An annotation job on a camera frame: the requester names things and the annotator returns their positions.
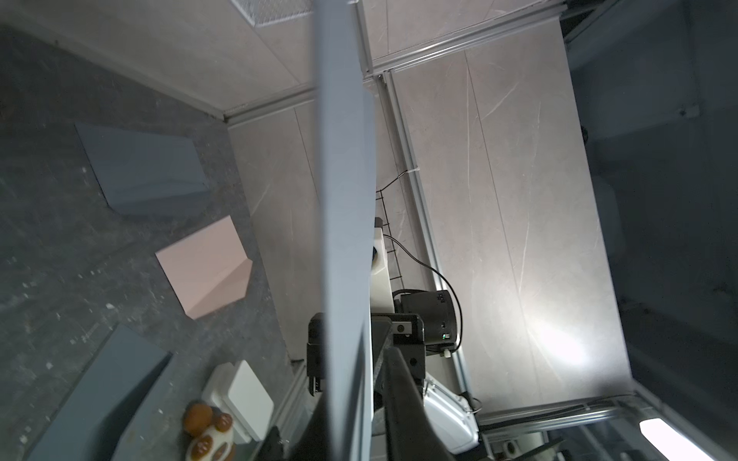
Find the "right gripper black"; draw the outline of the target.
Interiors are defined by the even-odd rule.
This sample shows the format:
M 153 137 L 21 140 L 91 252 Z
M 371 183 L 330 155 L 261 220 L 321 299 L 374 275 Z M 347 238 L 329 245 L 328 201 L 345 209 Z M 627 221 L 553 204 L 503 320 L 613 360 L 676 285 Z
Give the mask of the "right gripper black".
M 398 349 L 412 382 L 422 390 L 427 357 L 451 355 L 459 348 L 457 298 L 448 290 L 400 289 L 393 293 L 394 311 L 370 318 L 374 395 L 384 397 L 384 350 Z

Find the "pink envelope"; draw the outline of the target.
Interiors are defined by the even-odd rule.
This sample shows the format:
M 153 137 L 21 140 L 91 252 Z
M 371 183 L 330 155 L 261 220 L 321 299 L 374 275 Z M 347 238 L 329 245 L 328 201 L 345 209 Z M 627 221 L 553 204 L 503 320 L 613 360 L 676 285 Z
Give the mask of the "pink envelope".
M 253 261 L 230 216 L 156 253 L 186 316 L 214 313 L 246 296 Z

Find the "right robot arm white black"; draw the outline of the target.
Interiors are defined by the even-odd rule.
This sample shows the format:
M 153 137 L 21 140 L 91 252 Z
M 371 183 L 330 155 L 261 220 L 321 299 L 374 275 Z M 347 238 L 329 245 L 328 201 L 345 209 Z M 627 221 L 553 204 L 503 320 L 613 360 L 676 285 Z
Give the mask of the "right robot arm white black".
M 479 443 L 479 429 L 467 397 L 452 393 L 427 371 L 430 355 L 443 355 L 457 347 L 460 324 L 454 299 L 447 290 L 400 289 L 392 305 L 371 313 L 373 370 L 380 371 L 379 349 L 391 345 L 402 353 L 424 403 L 430 425 L 445 448 L 465 453 Z

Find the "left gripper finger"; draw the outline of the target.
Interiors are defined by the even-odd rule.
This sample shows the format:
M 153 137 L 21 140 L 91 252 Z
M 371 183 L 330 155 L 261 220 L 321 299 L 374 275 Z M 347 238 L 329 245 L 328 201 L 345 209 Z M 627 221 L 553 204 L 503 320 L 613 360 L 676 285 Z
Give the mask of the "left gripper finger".
M 382 391 L 388 460 L 454 460 L 432 430 L 407 363 L 395 347 L 384 350 Z

